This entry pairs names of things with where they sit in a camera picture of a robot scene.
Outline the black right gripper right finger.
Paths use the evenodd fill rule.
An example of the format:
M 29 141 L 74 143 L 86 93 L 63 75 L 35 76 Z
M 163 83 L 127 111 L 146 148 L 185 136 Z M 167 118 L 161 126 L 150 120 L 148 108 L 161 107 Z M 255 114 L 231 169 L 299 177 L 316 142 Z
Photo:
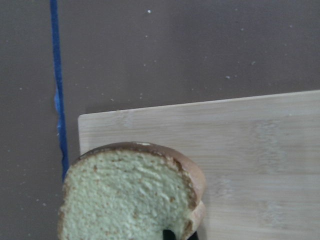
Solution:
M 198 233 L 195 231 L 188 240 L 199 240 Z

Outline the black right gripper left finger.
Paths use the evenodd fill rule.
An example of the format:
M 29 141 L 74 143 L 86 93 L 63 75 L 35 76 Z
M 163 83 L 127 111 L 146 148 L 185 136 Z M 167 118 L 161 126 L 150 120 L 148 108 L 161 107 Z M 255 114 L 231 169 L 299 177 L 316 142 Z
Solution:
M 162 231 L 162 239 L 163 240 L 176 240 L 176 235 L 173 231 L 169 229 L 165 229 Z

